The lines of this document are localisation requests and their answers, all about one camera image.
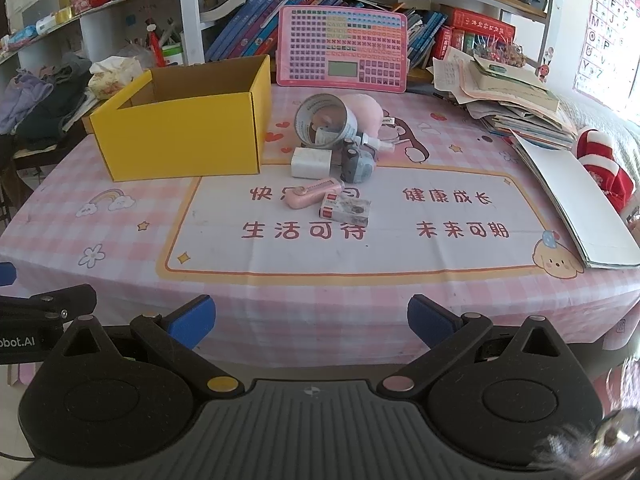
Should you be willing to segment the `alphabet wall poster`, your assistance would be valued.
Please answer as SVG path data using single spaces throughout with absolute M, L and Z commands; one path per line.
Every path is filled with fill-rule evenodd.
M 616 112 L 639 81 L 639 0 L 588 0 L 574 89 Z

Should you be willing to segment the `clear tape roll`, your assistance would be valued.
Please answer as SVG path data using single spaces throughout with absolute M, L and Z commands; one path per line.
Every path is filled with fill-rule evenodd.
M 356 136 L 358 122 L 338 96 L 319 93 L 299 105 L 294 118 L 294 130 L 306 148 L 333 150 Z

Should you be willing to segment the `pink toy keyboard tablet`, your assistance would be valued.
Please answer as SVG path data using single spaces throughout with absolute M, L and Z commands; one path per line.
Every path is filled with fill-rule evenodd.
M 280 86 L 402 93 L 408 69 L 404 14 L 303 4 L 279 11 Z

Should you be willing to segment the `white shelf post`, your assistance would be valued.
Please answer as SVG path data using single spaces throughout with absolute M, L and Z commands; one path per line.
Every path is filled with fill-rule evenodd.
M 205 62 L 200 0 L 180 0 L 183 27 L 182 47 L 186 65 L 203 64 Z

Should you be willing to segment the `pink printed table mat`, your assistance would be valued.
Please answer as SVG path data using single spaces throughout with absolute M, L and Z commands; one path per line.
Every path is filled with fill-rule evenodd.
M 303 99 L 273 90 L 254 176 L 118 183 L 83 140 L 2 234 L 12 292 L 88 283 L 106 325 L 207 294 L 217 318 L 201 354 L 254 366 L 405 362 L 423 350 L 406 318 L 416 294 L 503 325 L 543 315 L 568 342 L 627 343 L 638 272 L 585 268 L 518 154 L 446 102 L 380 96 L 396 150 L 346 188 L 370 202 L 365 226 L 289 207 Z

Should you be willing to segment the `pink handheld device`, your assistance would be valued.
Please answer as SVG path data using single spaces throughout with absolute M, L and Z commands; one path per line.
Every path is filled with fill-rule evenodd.
M 284 201 L 292 209 L 303 209 L 321 202 L 328 193 L 341 192 L 343 188 L 342 181 L 325 178 L 295 188 L 288 188 L 284 193 Z

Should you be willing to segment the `red white striped sock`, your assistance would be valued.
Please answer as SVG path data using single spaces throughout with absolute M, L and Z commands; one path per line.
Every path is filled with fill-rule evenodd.
M 576 157 L 620 214 L 629 204 L 636 186 L 626 170 L 616 162 L 611 139 L 598 129 L 582 129 L 576 145 Z

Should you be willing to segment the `pile of clothes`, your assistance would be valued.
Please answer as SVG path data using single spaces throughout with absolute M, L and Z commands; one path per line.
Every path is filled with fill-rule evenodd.
M 39 77 L 21 70 L 1 98 L 1 142 L 12 151 L 39 151 L 59 144 L 65 125 L 87 101 L 92 63 L 73 52 Z

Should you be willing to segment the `pile of papers and books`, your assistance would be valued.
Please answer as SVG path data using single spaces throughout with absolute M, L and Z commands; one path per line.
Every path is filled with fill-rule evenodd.
M 530 70 L 450 47 L 433 61 L 432 73 L 437 91 L 449 93 L 497 136 L 517 134 L 552 150 L 568 150 L 577 139 L 560 99 Z

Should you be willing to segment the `pink plush pig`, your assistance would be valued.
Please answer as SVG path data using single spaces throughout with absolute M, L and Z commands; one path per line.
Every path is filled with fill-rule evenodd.
M 358 133 L 352 140 L 375 151 L 384 151 L 387 144 L 378 138 L 378 130 L 382 127 L 383 109 L 372 96 L 363 93 L 346 94 L 339 98 L 354 113 L 358 122 Z

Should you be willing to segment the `yellow cardboard box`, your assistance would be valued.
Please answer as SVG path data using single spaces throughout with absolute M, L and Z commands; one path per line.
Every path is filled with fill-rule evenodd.
M 259 174 L 271 118 L 267 55 L 147 70 L 91 114 L 115 182 Z

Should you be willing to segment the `red pen in holder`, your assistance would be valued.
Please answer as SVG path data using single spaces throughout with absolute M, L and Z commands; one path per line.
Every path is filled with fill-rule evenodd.
M 148 33 L 149 46 L 154 55 L 156 66 L 165 67 L 166 61 L 163 55 L 162 47 L 160 46 L 160 36 L 157 35 L 157 24 L 155 24 L 152 20 L 147 20 L 146 32 Z

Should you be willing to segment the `staples box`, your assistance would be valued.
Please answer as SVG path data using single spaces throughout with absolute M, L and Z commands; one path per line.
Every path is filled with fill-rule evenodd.
M 319 217 L 366 228 L 369 223 L 370 207 L 370 200 L 353 198 L 342 193 L 326 193 L 320 205 Z

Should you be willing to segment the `white power adapter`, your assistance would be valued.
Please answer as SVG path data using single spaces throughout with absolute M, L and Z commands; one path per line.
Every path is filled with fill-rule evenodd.
M 291 158 L 291 174 L 294 178 L 319 180 L 331 172 L 332 152 L 318 148 L 296 148 Z

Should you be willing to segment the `row of blue books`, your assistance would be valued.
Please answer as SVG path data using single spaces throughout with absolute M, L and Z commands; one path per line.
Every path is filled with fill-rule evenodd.
M 246 0 L 214 26 L 214 39 L 204 50 L 204 60 L 273 56 L 277 51 L 280 7 L 287 4 L 364 7 L 357 0 Z

